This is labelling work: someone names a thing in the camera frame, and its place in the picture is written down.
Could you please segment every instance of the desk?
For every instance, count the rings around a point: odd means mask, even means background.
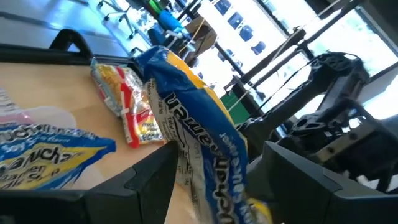
[[[88,167],[74,188],[90,189],[124,171],[160,147],[149,144],[131,149],[126,144],[121,120],[100,100],[90,67],[0,63],[0,85],[21,108],[57,106],[74,115],[80,129],[116,141],[115,153]],[[196,223],[188,195],[175,185],[166,223]]]

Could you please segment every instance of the metal frame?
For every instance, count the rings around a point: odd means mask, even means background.
[[[273,13],[271,12],[271,10],[266,6],[266,4],[264,2],[262,2],[261,0],[253,0],[255,3],[257,3],[257,5],[260,7],[260,9],[262,9],[262,11],[265,13],[265,15],[271,20],[271,22],[276,26],[277,29],[280,30],[280,32],[282,34],[285,35],[285,37],[287,38],[290,33],[289,31],[286,29],[286,27],[280,22],[280,20],[278,20],[278,18],[276,18],[276,16],[273,15]]]
[[[75,45],[79,52],[69,52]],[[48,49],[0,44],[0,62],[53,65],[90,65],[95,58],[99,63],[113,65],[131,63],[128,57],[93,54],[85,39],[75,30],[63,29]]]
[[[135,29],[135,28],[133,29],[133,26],[132,26],[132,24],[130,22],[130,19],[127,16],[127,12],[128,12],[128,10],[130,10],[131,6],[129,6],[126,10],[122,10],[118,5],[115,5],[113,3],[107,2],[107,0],[101,0],[98,3],[98,7],[102,7],[104,4],[110,6],[111,8],[113,8],[116,11],[116,12],[108,13],[104,17],[104,20],[108,21],[110,16],[120,16],[120,18],[118,20],[119,22],[121,22],[123,19],[125,19],[126,22],[127,22],[127,26],[129,27],[129,30],[131,31],[131,34],[130,34],[129,38],[132,39],[138,33],[138,30]]]
[[[183,10],[182,10],[182,12],[180,13],[180,15],[178,16],[178,20],[179,21],[181,21],[182,20],[182,18],[185,16],[185,15],[187,15],[188,14],[188,12],[191,12],[191,10],[192,10],[192,8],[194,7],[194,5],[196,5],[196,4],[200,4],[200,2],[201,2],[202,0],[193,0],[189,5],[184,5],[184,3],[183,2],[181,2],[181,1],[177,1],[177,4],[179,5],[179,6],[182,6],[183,5]]]

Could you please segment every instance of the blue snack bag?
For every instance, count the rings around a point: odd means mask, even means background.
[[[179,143],[176,182],[190,193],[200,223],[271,223],[258,218],[266,207],[246,197],[246,140],[213,90],[164,47],[136,62],[163,137]]]
[[[61,189],[115,150],[112,139],[79,129],[47,124],[0,128],[0,189]]]

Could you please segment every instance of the red and yellow package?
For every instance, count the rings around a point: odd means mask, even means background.
[[[163,141],[148,97],[142,90],[141,80],[130,68],[123,68],[120,74],[124,74],[121,117],[127,142],[131,147],[138,147],[140,144]]]
[[[95,62],[91,66],[100,96],[108,108],[122,118],[127,143],[137,148],[141,144],[163,141],[137,74],[127,67]]]

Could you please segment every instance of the instant noodle package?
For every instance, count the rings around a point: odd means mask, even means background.
[[[127,67],[93,61],[91,75],[108,108],[123,121],[127,143],[137,148],[148,142],[163,141],[141,80]]]
[[[213,90],[164,47],[136,62],[165,140],[178,142],[176,181],[200,223],[271,223],[266,204],[245,194],[246,140]]]
[[[115,150],[113,140],[79,129],[48,124],[0,128],[0,189],[71,186],[88,165]]]

